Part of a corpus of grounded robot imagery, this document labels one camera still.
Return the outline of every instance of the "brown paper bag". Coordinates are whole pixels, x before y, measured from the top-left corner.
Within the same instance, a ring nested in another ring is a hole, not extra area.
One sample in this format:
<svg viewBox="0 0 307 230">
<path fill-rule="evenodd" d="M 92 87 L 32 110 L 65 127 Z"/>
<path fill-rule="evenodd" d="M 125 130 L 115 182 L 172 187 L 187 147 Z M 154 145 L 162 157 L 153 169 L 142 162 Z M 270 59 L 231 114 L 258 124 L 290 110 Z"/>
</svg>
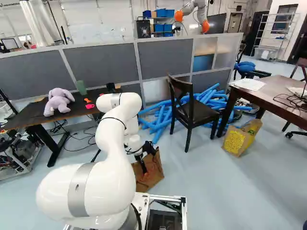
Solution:
<svg viewBox="0 0 307 230">
<path fill-rule="evenodd" d="M 138 162 L 132 163 L 133 171 L 136 179 L 136 191 L 145 193 L 154 187 L 160 180 L 164 178 L 159 147 L 157 147 L 155 156 L 147 154 L 143 161 L 145 163 L 147 173 L 144 175 L 141 165 Z"/>
<path fill-rule="evenodd" d="M 262 126 L 259 119 L 253 119 L 241 128 L 229 126 L 222 148 L 239 157 L 255 140 L 255 136 Z"/>
</svg>

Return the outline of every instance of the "plush bunny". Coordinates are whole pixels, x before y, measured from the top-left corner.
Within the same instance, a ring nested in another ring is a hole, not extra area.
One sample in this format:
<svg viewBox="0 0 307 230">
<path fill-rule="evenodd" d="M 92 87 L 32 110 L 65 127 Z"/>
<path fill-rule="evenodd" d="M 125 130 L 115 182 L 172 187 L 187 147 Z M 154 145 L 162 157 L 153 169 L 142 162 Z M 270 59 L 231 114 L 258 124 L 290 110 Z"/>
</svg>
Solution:
<svg viewBox="0 0 307 230">
<path fill-rule="evenodd" d="M 67 107 L 67 104 L 75 101 L 73 95 L 68 90 L 61 88 L 50 90 L 48 99 L 49 101 L 45 106 L 44 116 L 52 116 L 55 109 L 58 109 L 63 114 L 68 113 L 71 109 Z"/>
</svg>

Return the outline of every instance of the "wooden chair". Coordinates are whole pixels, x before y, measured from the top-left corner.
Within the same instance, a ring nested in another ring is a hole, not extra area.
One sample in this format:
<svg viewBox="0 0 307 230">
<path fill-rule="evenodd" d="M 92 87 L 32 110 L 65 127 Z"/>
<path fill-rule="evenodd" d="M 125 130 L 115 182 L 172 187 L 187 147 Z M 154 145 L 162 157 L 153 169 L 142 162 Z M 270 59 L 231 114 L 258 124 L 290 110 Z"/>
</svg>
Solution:
<svg viewBox="0 0 307 230">
<path fill-rule="evenodd" d="M 217 124 L 220 118 L 219 112 L 206 106 L 193 97 L 193 84 L 175 79 L 168 75 L 168 84 L 172 99 L 172 124 L 170 135 L 173 134 L 175 118 L 188 129 L 185 152 L 189 150 L 192 129 L 213 121 L 211 139 L 214 139 Z M 189 101 L 182 103 L 180 100 L 189 93 Z"/>
<path fill-rule="evenodd" d="M 300 57 L 300 58 L 298 59 L 296 65 L 295 65 L 295 68 L 294 68 L 294 70 L 293 70 L 292 73 L 291 73 L 290 78 L 293 78 L 293 76 L 294 76 L 294 74 L 295 74 L 295 72 L 296 72 L 296 70 L 297 70 L 298 67 L 301 67 L 301 68 L 302 68 L 303 74 L 304 74 L 304 77 L 305 77 L 304 79 L 302 79 L 302 80 L 300 80 L 300 81 L 307 81 L 307 73 L 306 73 L 306 69 L 305 69 L 305 68 L 307 67 L 307 59 L 306 59 L 306 58 L 302 58 L 302 57 Z M 287 123 L 286 123 L 285 126 L 283 127 L 282 131 L 283 131 L 283 132 L 286 131 L 286 129 L 289 127 L 289 125 L 290 125 L 290 122 L 287 121 Z M 299 135 L 304 135 L 304 136 L 306 136 L 306 133 L 305 133 L 305 132 L 296 132 L 296 131 L 293 131 L 293 132 L 287 133 L 287 134 L 286 134 L 286 137 L 291 138 L 291 137 L 293 136 L 293 134 L 299 134 Z"/>
</svg>

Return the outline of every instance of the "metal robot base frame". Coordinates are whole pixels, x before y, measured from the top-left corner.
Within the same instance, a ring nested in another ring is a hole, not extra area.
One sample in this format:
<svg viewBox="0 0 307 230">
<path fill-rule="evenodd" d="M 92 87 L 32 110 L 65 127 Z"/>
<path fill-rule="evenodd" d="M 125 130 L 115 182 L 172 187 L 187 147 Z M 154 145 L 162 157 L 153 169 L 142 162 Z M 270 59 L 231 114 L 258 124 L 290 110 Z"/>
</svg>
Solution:
<svg viewBox="0 0 307 230">
<path fill-rule="evenodd" d="M 178 212 L 181 215 L 181 229 L 187 230 L 187 199 L 184 196 L 164 196 L 164 195 L 150 195 L 147 193 L 135 193 L 132 204 L 140 213 L 142 230 L 148 229 L 150 205 L 151 203 L 159 203 L 171 210 Z M 63 230 L 85 230 L 65 225 Z"/>
</svg>

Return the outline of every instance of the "cubicle panel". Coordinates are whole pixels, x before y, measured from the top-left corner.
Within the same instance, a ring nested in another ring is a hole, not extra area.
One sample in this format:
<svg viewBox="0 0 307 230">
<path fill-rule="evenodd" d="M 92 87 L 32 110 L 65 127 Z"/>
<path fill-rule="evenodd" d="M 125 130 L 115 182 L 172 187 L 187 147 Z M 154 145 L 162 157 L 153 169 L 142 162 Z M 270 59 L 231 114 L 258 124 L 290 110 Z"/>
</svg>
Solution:
<svg viewBox="0 0 307 230">
<path fill-rule="evenodd" d="M 76 87 L 58 50 L 0 58 L 0 87 L 9 99 L 48 94 L 60 87 Z"/>
<path fill-rule="evenodd" d="M 86 88 L 139 80 L 132 43 L 69 48 L 64 53 L 76 80 L 83 80 Z"/>
<path fill-rule="evenodd" d="M 178 77 L 178 80 L 189 81 L 189 76 Z M 171 99 L 167 78 L 145 81 L 143 83 L 145 102 L 152 104 Z"/>
<path fill-rule="evenodd" d="M 233 67 L 238 52 L 240 37 L 219 37 L 214 69 Z"/>
<path fill-rule="evenodd" d="M 135 92 L 137 93 L 140 97 L 142 97 L 141 94 L 141 87 L 140 84 L 132 84 L 132 85 L 122 85 L 120 87 L 123 92 Z"/>
<path fill-rule="evenodd" d="M 200 37 L 194 39 L 193 72 L 212 69 L 217 37 Z"/>
<path fill-rule="evenodd" d="M 190 73 L 193 39 L 139 42 L 143 79 Z"/>
<path fill-rule="evenodd" d="M 193 91 L 202 92 L 210 86 L 220 83 L 219 90 L 224 90 L 228 84 L 230 70 L 203 73 L 192 76 Z"/>
</svg>

